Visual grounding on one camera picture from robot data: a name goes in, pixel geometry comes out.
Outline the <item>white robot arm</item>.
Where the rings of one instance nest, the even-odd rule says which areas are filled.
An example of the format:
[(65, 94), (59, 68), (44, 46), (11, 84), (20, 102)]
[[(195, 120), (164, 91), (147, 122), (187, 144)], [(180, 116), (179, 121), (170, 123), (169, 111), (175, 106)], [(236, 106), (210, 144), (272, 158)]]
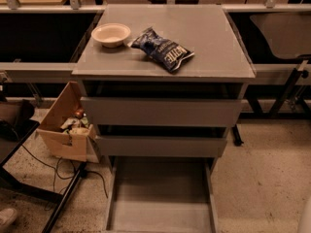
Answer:
[(308, 199), (304, 206), (297, 233), (311, 233), (311, 198)]

